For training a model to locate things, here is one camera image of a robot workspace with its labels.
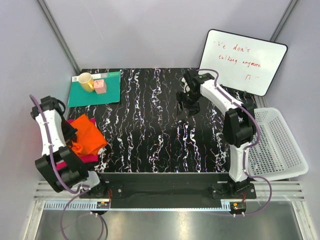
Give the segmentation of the orange t shirt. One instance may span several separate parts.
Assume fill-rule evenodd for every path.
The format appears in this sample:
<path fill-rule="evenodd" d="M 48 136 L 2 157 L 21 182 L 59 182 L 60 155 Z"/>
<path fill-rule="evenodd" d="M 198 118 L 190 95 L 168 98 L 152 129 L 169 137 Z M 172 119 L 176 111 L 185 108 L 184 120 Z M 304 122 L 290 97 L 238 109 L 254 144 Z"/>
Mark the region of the orange t shirt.
<path fill-rule="evenodd" d="M 79 156 L 97 155 L 108 142 L 96 126 L 95 118 L 82 114 L 77 119 L 67 121 L 77 130 L 76 140 L 72 140 L 71 149 Z"/>

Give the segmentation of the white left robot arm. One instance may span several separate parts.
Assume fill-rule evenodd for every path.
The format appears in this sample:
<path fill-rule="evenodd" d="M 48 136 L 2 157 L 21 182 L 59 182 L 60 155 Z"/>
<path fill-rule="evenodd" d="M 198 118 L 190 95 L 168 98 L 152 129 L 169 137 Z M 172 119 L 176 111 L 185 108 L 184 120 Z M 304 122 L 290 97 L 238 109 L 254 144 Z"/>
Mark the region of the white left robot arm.
<path fill-rule="evenodd" d="M 78 130 L 64 118 L 65 104 L 50 95 L 40 102 L 33 95 L 29 97 L 34 104 L 30 115 L 37 122 L 42 139 L 41 157 L 35 160 L 38 172 L 57 193 L 78 194 L 85 188 L 95 197 L 103 198 L 108 193 L 107 184 L 95 171 L 88 170 L 71 149 Z"/>

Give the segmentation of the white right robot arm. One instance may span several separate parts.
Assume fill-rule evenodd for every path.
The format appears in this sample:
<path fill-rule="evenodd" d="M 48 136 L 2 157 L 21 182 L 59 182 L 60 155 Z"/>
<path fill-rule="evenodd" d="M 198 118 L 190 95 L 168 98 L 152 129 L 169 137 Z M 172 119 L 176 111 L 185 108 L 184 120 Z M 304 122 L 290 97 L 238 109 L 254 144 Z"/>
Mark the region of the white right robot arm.
<path fill-rule="evenodd" d="M 218 84 L 216 77 L 210 73 L 199 74 L 198 69 L 187 70 L 181 80 L 183 91 L 176 93 L 177 113 L 187 111 L 189 117 L 200 112 L 199 99 L 207 98 L 224 116 L 222 135 L 230 147 L 231 180 L 220 194 L 228 193 L 232 198 L 239 198 L 249 186 L 246 164 L 248 163 L 249 145 L 257 132 L 255 107 L 251 103 L 243 103 L 232 97 Z"/>

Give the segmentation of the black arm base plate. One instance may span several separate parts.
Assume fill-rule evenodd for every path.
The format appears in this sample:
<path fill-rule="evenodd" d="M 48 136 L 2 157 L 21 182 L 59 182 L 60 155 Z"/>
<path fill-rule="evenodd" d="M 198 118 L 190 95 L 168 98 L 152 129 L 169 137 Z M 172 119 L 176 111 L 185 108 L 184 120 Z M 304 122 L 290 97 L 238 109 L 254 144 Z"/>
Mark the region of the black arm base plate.
<path fill-rule="evenodd" d="M 220 194 L 231 180 L 227 173 L 102 173 L 101 185 L 83 199 L 111 199 L 112 210 L 209 210 L 221 200 L 255 200 L 255 186 Z"/>

